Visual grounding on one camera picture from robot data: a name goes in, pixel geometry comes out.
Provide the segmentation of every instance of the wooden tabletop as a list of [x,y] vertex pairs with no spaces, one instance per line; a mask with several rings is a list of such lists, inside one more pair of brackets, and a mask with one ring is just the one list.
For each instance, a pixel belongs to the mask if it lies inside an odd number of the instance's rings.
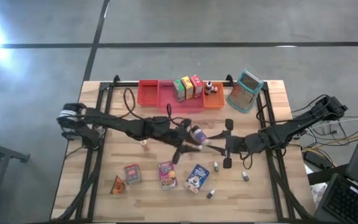
[[[276,120],[290,119],[291,109],[282,80],[268,81],[271,101]],[[88,107],[96,106],[99,82],[84,82],[80,102]],[[228,95],[231,87],[225,87]],[[120,115],[127,112],[122,95],[123,87],[114,87],[110,113]],[[249,113],[240,113],[225,102],[220,110],[204,110],[199,114],[174,114],[192,119],[207,136],[219,134],[224,120],[234,120],[233,135],[246,136],[260,129],[255,115],[257,107]],[[164,115],[157,108],[136,106],[135,113],[142,117]],[[164,191],[158,178],[157,164],[172,159],[175,149],[154,140],[148,140],[150,151],[145,152],[139,142],[124,133],[109,129],[106,133],[98,195],[94,210],[94,222],[268,222],[277,221],[273,202],[272,186],[265,153],[255,154],[254,163],[247,170],[250,181],[244,182],[241,172],[244,170],[238,155],[232,156],[232,169],[223,169],[223,157],[211,149],[200,153],[182,155],[175,166],[179,186]],[[67,153],[78,148],[81,142],[72,141]],[[224,140],[213,140],[213,145],[224,146]],[[69,206],[78,193],[81,184],[86,149],[72,154],[64,163],[58,186],[52,218],[56,218]],[[213,170],[213,162],[219,163],[219,172]],[[314,213],[301,152],[297,147],[288,147],[284,157],[291,191],[300,203]],[[115,176],[125,179],[124,166],[138,164],[142,182],[126,185],[126,191],[120,195],[111,195],[110,190]],[[198,194],[184,188],[185,179],[196,164],[209,169],[210,175]],[[216,189],[212,199],[206,195]],[[85,200],[84,217],[88,211],[90,190]],[[287,217],[283,193],[280,198]]]

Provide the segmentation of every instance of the blue cereal box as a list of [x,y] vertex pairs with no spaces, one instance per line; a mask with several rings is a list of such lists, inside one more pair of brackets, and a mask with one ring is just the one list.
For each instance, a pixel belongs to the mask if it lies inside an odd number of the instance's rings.
[[195,194],[198,193],[201,186],[204,184],[206,178],[209,176],[209,171],[199,164],[193,169],[186,180],[185,187]]

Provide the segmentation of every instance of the concrete floor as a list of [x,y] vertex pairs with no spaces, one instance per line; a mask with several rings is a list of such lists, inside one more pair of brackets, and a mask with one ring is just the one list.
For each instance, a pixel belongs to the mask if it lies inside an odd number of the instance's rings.
[[[103,0],[0,1],[0,44],[92,43]],[[358,0],[112,0],[101,43],[358,42]],[[67,142],[55,118],[78,100],[90,48],[0,49],[0,145],[28,152],[12,161],[0,193],[0,223],[47,221]],[[285,81],[293,109],[335,95],[358,116],[358,47],[98,49],[90,80],[235,78],[248,68]],[[348,133],[358,121],[344,123]],[[303,144],[311,142],[302,138]],[[336,164],[349,147],[326,147]]]

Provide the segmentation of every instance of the cheese grater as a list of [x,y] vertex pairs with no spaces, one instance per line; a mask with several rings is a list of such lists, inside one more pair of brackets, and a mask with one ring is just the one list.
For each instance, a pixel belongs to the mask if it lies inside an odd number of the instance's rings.
[[235,109],[248,113],[255,105],[256,98],[264,85],[264,81],[259,80],[248,70],[242,71],[237,83],[227,97],[227,102]]

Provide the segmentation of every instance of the small box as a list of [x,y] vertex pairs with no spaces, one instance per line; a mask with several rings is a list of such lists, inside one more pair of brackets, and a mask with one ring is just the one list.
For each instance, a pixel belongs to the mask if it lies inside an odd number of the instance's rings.
[[175,96],[178,98],[178,101],[185,100],[185,87],[181,83],[180,78],[173,81],[173,89],[175,91]]
[[195,194],[198,193],[201,186],[204,184],[206,178],[209,176],[209,171],[199,164],[193,169],[186,180],[185,187]]
[[129,185],[136,184],[141,181],[139,165],[133,164],[124,167],[125,176]]
[[170,161],[159,163],[158,172],[163,190],[169,190],[178,186],[178,180],[173,169],[173,164]]
[[183,86],[185,87],[186,100],[188,100],[191,97],[193,97],[193,90],[194,90],[193,84],[191,84],[189,77],[183,77],[181,79],[181,82],[182,82]]
[[203,93],[203,81],[201,81],[197,75],[190,77],[191,84],[194,87],[194,97],[197,98]]

